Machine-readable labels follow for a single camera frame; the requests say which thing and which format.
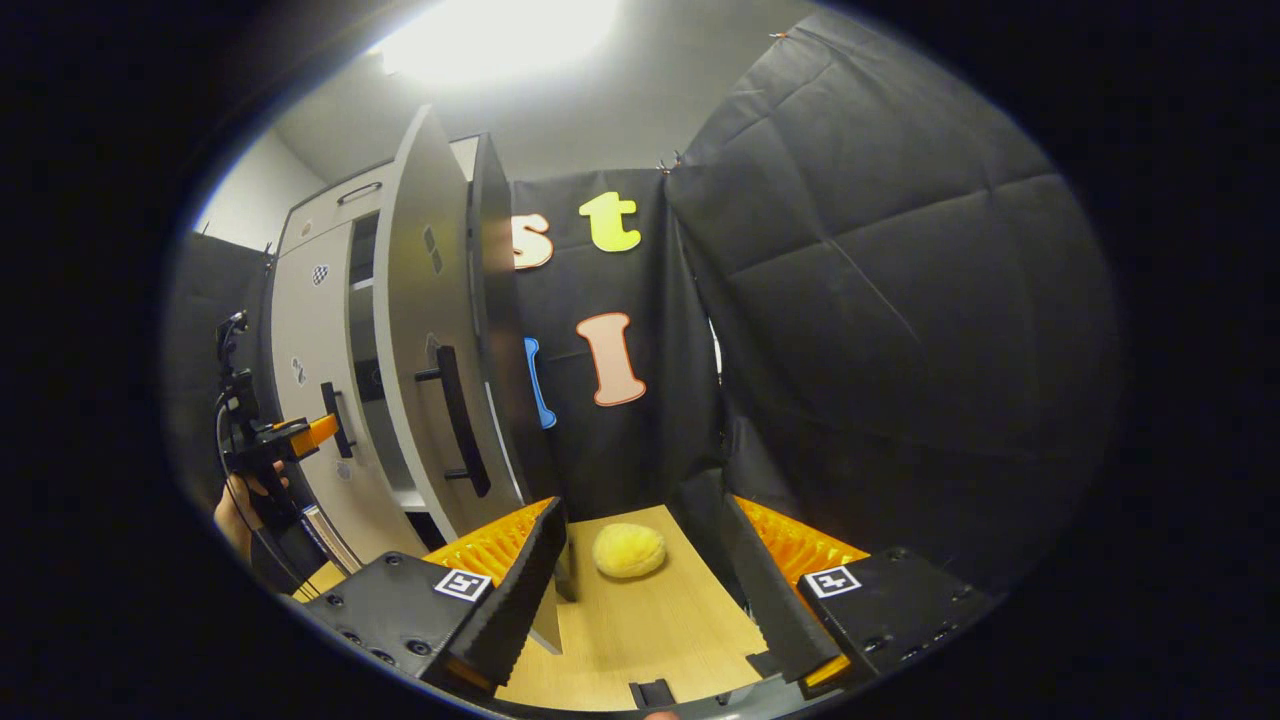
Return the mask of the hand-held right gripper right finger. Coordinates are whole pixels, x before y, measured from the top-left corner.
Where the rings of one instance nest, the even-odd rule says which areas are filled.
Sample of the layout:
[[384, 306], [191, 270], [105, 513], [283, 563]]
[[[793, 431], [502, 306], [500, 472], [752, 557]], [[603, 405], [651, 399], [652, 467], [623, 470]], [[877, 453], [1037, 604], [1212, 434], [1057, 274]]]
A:
[[996, 605], [911, 550], [869, 553], [736, 495], [722, 543], [781, 676], [809, 697], [913, 667]]

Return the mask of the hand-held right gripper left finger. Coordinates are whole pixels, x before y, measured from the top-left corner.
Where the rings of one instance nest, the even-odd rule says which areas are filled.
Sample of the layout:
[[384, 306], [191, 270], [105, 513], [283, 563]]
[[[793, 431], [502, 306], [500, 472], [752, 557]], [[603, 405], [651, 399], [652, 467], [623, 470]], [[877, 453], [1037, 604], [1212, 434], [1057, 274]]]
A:
[[567, 542], [549, 497], [420, 559], [388, 551], [301, 603], [319, 626], [404, 676], [493, 696], [509, 682]]

